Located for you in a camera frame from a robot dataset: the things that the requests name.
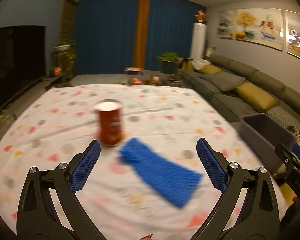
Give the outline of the sailboat tree painting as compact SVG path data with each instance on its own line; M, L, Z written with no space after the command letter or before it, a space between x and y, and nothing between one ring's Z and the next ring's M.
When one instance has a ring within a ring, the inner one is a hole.
M276 50L283 49L283 16L280 9L238 9L235 19L235 39Z

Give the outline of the grey flat cushion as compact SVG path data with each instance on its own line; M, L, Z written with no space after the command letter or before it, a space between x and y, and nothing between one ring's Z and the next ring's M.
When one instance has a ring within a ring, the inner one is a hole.
M231 81L229 81L223 77L205 74L205 75L203 75L203 79L208 81L209 83L213 84L215 87L217 87L223 93L230 92L230 91L236 89L236 86L234 83L232 83Z

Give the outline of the orange curtain strip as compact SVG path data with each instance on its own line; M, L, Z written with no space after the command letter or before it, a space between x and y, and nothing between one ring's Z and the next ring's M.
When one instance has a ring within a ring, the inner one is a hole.
M139 0L132 66L145 68L151 0Z

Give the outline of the white patterned tablecloth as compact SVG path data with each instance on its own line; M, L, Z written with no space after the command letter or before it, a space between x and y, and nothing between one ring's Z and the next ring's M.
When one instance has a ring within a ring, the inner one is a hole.
M19 239L275 239L286 209L190 89L54 88L0 142L0 215Z

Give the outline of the flower decoration atop conditioner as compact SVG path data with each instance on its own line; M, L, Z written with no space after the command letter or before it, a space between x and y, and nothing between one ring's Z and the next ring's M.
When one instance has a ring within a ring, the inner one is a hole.
M196 23L206 24L207 22L207 13L203 10L198 10L194 14L194 20Z

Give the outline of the far mustard cushion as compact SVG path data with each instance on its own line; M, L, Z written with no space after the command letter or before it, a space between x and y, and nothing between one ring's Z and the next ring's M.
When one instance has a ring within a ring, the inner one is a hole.
M212 64L204 65L202 68L198 70L201 74L208 74L208 75L216 75L222 72L221 68L218 68Z

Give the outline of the green potted floor plant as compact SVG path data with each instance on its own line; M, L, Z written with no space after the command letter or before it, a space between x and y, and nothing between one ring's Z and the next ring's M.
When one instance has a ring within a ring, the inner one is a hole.
M159 57L159 69L164 74L176 74L179 61L178 54L176 52L162 53Z

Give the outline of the dark grey trash bin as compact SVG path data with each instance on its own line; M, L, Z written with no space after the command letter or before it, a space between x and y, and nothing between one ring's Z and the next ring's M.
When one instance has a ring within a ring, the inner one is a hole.
M289 150L296 143L294 135L264 113L240 117L239 135L257 155L267 170L274 174L283 165L275 153L275 147L282 143Z

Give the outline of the grey sectional sofa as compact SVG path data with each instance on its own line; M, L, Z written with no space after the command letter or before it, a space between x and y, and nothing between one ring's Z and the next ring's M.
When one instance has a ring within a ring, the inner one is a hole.
M179 75L228 122L265 113L300 142L300 94L253 66L213 55L179 59Z

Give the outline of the black white patterned cushion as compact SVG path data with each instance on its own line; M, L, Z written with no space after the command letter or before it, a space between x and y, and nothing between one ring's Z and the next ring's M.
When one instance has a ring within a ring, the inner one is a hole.
M272 107L266 114L289 130L297 141L300 141L300 121L280 106Z

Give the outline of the left small landscape painting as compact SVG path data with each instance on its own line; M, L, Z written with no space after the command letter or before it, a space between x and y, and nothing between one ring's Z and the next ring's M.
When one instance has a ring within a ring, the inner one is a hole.
M232 40L234 38L235 10L218 12L217 38Z

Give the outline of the white standing air conditioner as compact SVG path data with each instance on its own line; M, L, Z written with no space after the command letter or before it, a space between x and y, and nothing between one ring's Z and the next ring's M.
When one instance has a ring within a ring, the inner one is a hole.
M204 55L206 42L206 25L203 23L194 23L192 32L192 42L190 49L190 58L201 59Z

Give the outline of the dark tv cabinet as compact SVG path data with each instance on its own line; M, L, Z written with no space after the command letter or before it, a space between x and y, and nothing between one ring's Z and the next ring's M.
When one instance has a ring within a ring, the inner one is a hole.
M64 74L43 77L10 98L0 107L0 129L13 123L33 102L52 88L68 87Z

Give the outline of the blue mesh cloth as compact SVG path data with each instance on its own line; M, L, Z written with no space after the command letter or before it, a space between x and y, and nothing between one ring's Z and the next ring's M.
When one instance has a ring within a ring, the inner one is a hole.
M179 208L190 201L203 177L196 171L161 157L137 138L127 141L120 154L145 183Z

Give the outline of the blue window curtain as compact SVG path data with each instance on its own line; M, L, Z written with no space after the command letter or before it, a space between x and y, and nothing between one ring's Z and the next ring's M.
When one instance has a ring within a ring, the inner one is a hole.
M75 73L159 70L158 57L190 55L194 15L206 7L187 0L79 0Z

